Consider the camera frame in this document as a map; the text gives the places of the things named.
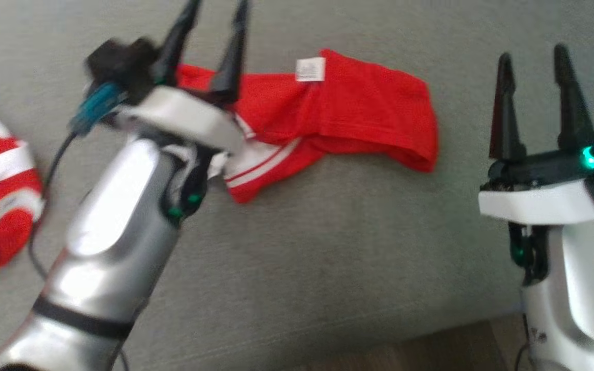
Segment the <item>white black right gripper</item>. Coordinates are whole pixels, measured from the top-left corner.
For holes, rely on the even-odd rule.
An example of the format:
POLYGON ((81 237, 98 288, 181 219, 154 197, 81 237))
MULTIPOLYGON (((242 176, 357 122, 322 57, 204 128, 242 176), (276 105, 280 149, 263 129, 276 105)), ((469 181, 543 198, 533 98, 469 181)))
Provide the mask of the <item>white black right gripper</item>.
POLYGON ((498 59, 489 146, 489 157, 497 162, 478 194, 484 216, 531 226, 594 221, 594 199, 585 186, 585 179, 594 175, 594 126, 564 44, 554 48, 554 75, 560 150, 526 157, 515 113, 512 58, 503 53, 498 59))

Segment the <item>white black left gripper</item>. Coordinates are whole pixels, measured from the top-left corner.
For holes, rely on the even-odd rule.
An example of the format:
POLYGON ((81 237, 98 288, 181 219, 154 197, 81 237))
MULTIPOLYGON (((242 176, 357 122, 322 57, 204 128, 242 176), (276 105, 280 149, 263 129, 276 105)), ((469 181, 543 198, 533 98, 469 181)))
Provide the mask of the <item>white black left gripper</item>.
MULTIPOLYGON (((130 133, 177 143, 195 143, 207 148, 237 153, 243 149, 243 131, 221 108, 178 88, 177 70, 184 46, 193 30, 201 1, 188 1, 159 48, 153 65, 158 86, 136 106, 120 106, 114 125, 130 133)), ((224 57, 212 77, 209 95, 215 104, 234 104, 240 97, 243 77, 249 1, 240 1, 231 23, 232 34, 224 57)))

